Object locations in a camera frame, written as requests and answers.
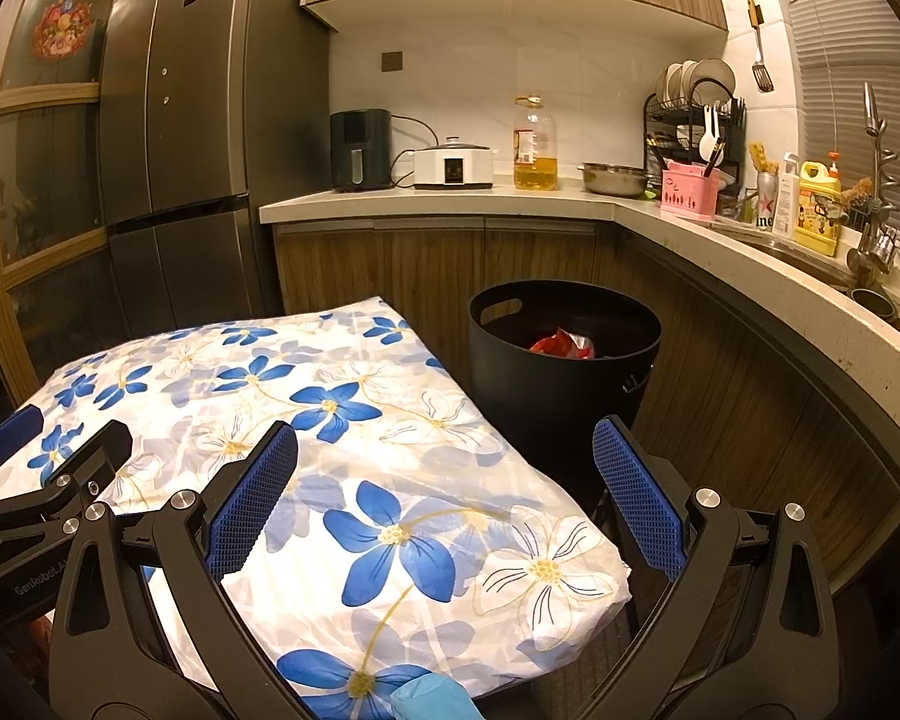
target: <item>metal screw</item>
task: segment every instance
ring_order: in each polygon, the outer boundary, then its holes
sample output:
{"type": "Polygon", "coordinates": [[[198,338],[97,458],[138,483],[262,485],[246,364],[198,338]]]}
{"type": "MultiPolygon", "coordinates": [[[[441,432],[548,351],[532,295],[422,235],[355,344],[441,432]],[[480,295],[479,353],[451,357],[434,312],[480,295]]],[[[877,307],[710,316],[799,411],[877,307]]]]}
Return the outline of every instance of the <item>metal screw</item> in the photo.
{"type": "Polygon", "coordinates": [[[787,517],[794,520],[794,522],[800,522],[807,516],[807,512],[804,512],[803,507],[799,503],[788,503],[783,507],[783,511],[787,512],[787,517]]]}
{"type": "Polygon", "coordinates": [[[720,506],[720,493],[710,488],[697,490],[697,503],[706,509],[716,509],[720,506]]]}
{"type": "Polygon", "coordinates": [[[106,511],[106,503],[94,503],[87,507],[86,518],[89,520],[100,519],[106,511]]]}
{"type": "Polygon", "coordinates": [[[175,509],[189,509],[197,500],[197,493],[192,490],[180,490],[170,497],[170,505],[175,509]]]}

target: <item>white bottle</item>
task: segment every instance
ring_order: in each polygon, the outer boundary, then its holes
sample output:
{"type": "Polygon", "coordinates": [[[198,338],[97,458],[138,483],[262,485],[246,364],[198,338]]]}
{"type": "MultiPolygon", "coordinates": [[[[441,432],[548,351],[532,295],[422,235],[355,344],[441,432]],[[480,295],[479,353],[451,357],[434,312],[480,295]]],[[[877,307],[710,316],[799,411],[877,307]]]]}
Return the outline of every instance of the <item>white bottle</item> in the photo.
{"type": "Polygon", "coordinates": [[[797,154],[787,151],[783,155],[783,172],[776,194],[776,210],[773,214],[773,234],[780,238],[794,240],[797,228],[797,209],[800,199],[800,165],[797,154]]]}

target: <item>pink utensil holder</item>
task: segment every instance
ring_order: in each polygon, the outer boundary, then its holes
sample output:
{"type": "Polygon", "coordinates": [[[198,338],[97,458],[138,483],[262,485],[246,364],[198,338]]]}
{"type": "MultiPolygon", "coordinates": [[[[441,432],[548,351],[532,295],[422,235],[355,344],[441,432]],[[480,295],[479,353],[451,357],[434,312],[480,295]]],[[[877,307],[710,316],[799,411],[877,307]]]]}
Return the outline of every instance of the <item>pink utensil holder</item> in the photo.
{"type": "Polygon", "coordinates": [[[705,169],[703,165],[684,165],[668,159],[660,207],[684,217],[711,218],[717,210],[719,171],[713,170],[704,178],[705,169]]]}

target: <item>red plastic wrapper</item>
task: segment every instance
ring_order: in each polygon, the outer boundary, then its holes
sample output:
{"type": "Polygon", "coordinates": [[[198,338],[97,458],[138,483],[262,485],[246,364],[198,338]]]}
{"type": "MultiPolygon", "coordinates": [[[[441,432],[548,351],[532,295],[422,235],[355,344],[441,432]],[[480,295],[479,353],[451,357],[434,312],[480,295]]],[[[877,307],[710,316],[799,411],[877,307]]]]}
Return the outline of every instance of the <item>red plastic wrapper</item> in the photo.
{"type": "Polygon", "coordinates": [[[530,351],[538,354],[549,354],[551,357],[567,357],[570,360],[592,360],[593,341],[586,336],[568,333],[562,327],[547,338],[540,338],[530,351]]]}

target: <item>countertop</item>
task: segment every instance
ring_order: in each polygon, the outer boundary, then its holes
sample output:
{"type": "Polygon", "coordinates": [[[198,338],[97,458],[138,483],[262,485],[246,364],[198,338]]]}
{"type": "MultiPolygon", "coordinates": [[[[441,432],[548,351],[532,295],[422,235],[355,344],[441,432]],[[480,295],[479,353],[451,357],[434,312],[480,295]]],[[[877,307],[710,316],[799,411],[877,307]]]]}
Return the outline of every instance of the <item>countertop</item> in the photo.
{"type": "MultiPolygon", "coordinates": [[[[388,215],[525,215],[615,221],[721,279],[840,365],[900,426],[900,333],[837,290],[657,203],[596,196],[577,187],[523,191],[392,189],[320,194],[260,209],[262,223],[388,215]]],[[[834,258],[821,258],[835,265],[834,258]]]]}

